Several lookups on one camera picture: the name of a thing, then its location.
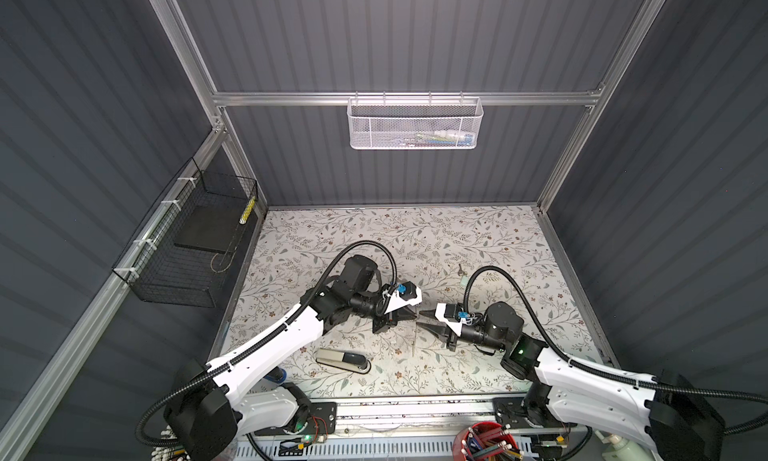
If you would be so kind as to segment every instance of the black cable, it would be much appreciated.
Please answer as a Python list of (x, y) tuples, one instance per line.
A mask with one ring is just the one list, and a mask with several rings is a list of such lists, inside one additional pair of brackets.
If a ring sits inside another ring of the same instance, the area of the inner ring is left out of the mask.
[(587, 446), (587, 443), (589, 443), (590, 439), (592, 439), (592, 428), (587, 426), (587, 433), (584, 435), (581, 441), (579, 441), (576, 446), (574, 446), (570, 451), (568, 451), (563, 456), (560, 456), (559, 458), (555, 458), (554, 461), (566, 461), (567, 459), (570, 459), (576, 456), (579, 451), (581, 451), (585, 446)]
[(185, 384), (179, 389), (176, 389), (175, 391), (163, 396), (158, 401), (156, 401), (152, 406), (150, 406), (146, 411), (144, 411), (144, 414), (141, 415), (141, 418), (139, 419), (139, 422), (136, 425), (136, 429), (134, 431), (134, 435), (136, 436), (136, 439), (138, 439), (140, 443), (146, 444), (147, 446), (152, 446), (152, 447), (167, 448), (167, 447), (177, 446), (178, 439), (161, 439), (161, 438), (151, 437), (145, 434), (144, 427), (147, 425), (147, 421), (149, 421), (149, 419), (156, 412), (158, 412), (163, 406), (168, 404), (168, 401), (170, 401), (171, 399), (176, 398), (177, 396), (181, 396), (182, 394), (188, 393), (192, 389), (195, 389), (196, 387), (199, 387), (201, 384), (207, 383), (208, 381), (215, 378), (219, 374), (222, 374), (224, 371), (229, 370), (231, 366), (234, 366), (235, 364), (238, 364), (240, 361), (249, 357), (251, 354), (255, 353), (260, 348), (262, 348), (265, 344), (274, 340), (274, 338), (278, 334), (288, 329), (288, 326), (291, 323), (293, 323), (302, 314), (302, 312), (304, 312), (307, 306), (310, 305), (310, 302), (312, 302), (312, 299), (314, 299), (318, 291), (320, 291), (321, 287), (326, 283), (326, 279), (328, 278), (328, 275), (331, 273), (331, 271), (333, 271), (333, 268), (339, 263), (339, 261), (341, 261), (341, 258), (344, 257), (344, 255), (346, 255), (347, 253), (349, 253), (352, 249), (362, 245), (372, 245), (372, 246), (378, 247), (387, 256), (387, 258), (389, 259), (389, 263), (392, 265), (392, 283), (391, 283), (392, 288), (391, 289), (394, 290), (395, 286), (397, 285), (396, 284), (397, 283), (397, 264), (395, 263), (395, 258), (392, 256), (392, 253), (389, 252), (389, 249), (387, 249), (386, 246), (382, 245), (378, 241), (372, 241), (368, 239), (361, 239), (360, 241), (355, 241), (351, 245), (348, 245), (347, 247), (339, 251), (339, 254), (333, 258), (333, 260), (328, 265), (326, 270), (322, 273), (322, 276), (320, 276), (320, 279), (317, 281), (317, 283), (315, 283), (315, 287), (312, 289), (310, 296), (308, 296), (301, 303), (301, 305), (299, 306), (299, 309), (297, 309), (296, 312), (291, 314), (288, 317), (288, 319), (286, 319), (285, 323), (276, 327), (273, 331), (271, 331), (265, 337), (261, 338), (253, 346), (247, 348), (242, 353), (233, 357), (229, 363), (223, 364), (222, 366), (219, 366), (214, 370), (208, 371), (206, 374), (201, 375), (200, 377), (192, 379), (189, 383)]
[[(484, 273), (485, 271), (496, 271), (497, 273), (507, 278), (507, 281), (509, 281), (509, 283), (512, 285), (514, 290), (518, 293), (518, 296), (520, 296), (520, 298), (523, 300), (525, 309), (528, 310), (528, 313), (531, 315), (531, 319), (536, 325), (536, 329), (538, 329), (538, 332), (542, 334), (544, 341), (546, 341), (549, 347), (552, 348), (552, 351), (554, 351), (561, 359), (567, 360), (570, 366), (576, 367), (580, 370), (586, 371), (590, 374), (594, 374), (595, 376), (599, 376), (605, 379), (610, 379), (612, 381), (629, 384), (631, 386), (637, 386), (645, 389), (655, 389), (657, 391), (662, 391), (664, 393), (693, 394), (693, 395), (698, 395), (702, 397), (739, 399), (743, 401), (753, 401), (755, 403), (768, 404), (768, 397), (765, 397), (760, 394), (744, 393), (742, 391), (722, 391), (718, 389), (686, 388), (686, 387), (670, 386), (668, 384), (649, 383), (648, 381), (637, 381), (636, 379), (633, 379), (633, 378), (628, 378), (628, 377), (620, 376), (613, 373), (607, 373), (603, 370), (599, 370), (597, 368), (591, 367), (587, 364), (583, 364), (577, 360), (572, 359), (570, 356), (564, 353), (558, 347), (558, 345), (554, 343), (554, 341), (552, 341), (552, 339), (549, 337), (547, 332), (544, 330), (542, 323), (539, 322), (538, 317), (536, 316), (536, 313), (534, 312), (531, 306), (531, 303), (529, 303), (528, 299), (525, 297), (523, 290), (520, 289), (520, 286), (518, 286), (517, 282), (512, 278), (512, 276), (510, 276), (509, 273), (507, 273), (500, 267), (483, 266), (479, 268), (477, 271), (475, 271), (474, 273), (472, 273), (472, 276), (469, 278), (469, 283), (467, 283), (467, 288), (464, 291), (465, 310), (469, 305), (469, 291), (472, 289), (472, 285), (475, 283), (475, 279), (477, 279), (477, 276)], [(766, 424), (768, 424), (768, 411), (742, 424), (737, 424), (735, 426), (725, 428), (725, 430), (723, 431), (723, 434), (728, 436), (731, 434), (745, 433), (746, 431), (751, 431), (752, 429), (765, 426)]]
[(256, 451), (256, 454), (261, 456), (261, 458), (264, 461), (273, 461), (272, 458), (269, 457), (269, 455), (267, 455), (266, 453), (264, 453), (262, 448), (260, 448), (259, 445), (256, 444), (256, 440), (254, 439), (254, 435), (252, 433), (248, 433), (247, 435), (245, 435), (245, 437), (248, 438), (248, 443), (250, 443), (250, 447), (254, 448), (254, 451)]

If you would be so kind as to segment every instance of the black wire basket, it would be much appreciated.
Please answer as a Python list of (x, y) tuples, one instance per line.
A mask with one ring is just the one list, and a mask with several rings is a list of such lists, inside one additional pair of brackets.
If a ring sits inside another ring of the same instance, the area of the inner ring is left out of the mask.
[(114, 273), (141, 301), (226, 304), (258, 218), (256, 180), (198, 170), (176, 200), (163, 203), (157, 227), (132, 241), (140, 243), (132, 267), (114, 266)]

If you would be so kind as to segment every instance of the corrugated panel wall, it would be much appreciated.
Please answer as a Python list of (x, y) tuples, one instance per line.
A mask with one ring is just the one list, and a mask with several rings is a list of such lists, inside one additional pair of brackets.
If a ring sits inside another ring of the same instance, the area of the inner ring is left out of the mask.
[(369, 151), (344, 108), (229, 108), (271, 206), (535, 202), (583, 112), (491, 106), (475, 149)]
[(597, 86), (642, 0), (178, 0), (220, 91)]
[(0, 0), (0, 106), (1, 426), (210, 125), (148, 0)]
[(766, 393), (766, 6), (668, 0), (550, 210), (622, 367)]

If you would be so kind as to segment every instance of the leaf pattern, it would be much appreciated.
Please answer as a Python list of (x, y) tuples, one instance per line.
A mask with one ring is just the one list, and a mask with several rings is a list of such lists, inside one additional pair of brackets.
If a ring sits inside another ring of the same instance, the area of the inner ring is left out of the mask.
[[(521, 285), (553, 340), (579, 357), (600, 359), (528, 206), (269, 212), (225, 351), (274, 323), (316, 282), (340, 249), (360, 239), (389, 247), (397, 262), (398, 280), (414, 281), (422, 289), (424, 302), (418, 310), (462, 300), (459, 263), (468, 274), (485, 264), (502, 267)], [(360, 247), (350, 253), (355, 254), (376, 261), (382, 279), (389, 281), (391, 268), (378, 249)], [(540, 337), (517, 294), (499, 274), (487, 272), (475, 282), (471, 305), (482, 311), (495, 301), (510, 303), (525, 320), (525, 332)], [(374, 369), (361, 375), (319, 365), (314, 353), (320, 347), (365, 354)], [(311, 397), (527, 389), (528, 383), (507, 373), (500, 359), (498, 353), (485, 356), (462, 341), (451, 352), (413, 322), (373, 335), (370, 320), (351, 316), (280, 366), (288, 372), (288, 380)]]

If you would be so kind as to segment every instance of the metal mesh basket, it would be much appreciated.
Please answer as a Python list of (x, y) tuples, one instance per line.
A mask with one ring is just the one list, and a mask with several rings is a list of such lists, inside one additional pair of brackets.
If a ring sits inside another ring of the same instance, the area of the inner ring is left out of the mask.
[(178, 197), (168, 203), (158, 226), (147, 239), (141, 240), (132, 267), (114, 267), (115, 274), (128, 283), (141, 301), (198, 307), (226, 303), (230, 296), (229, 278), (236, 277), (246, 250), (241, 245), (254, 230), (256, 213), (252, 212), (243, 225), (236, 222), (230, 246), (224, 253), (182, 247), (174, 240), (195, 208), (242, 212), (255, 195), (254, 179), (198, 171)]
[(379, 104), (350, 98), (346, 113), (354, 149), (472, 149), (483, 111), (477, 98)]

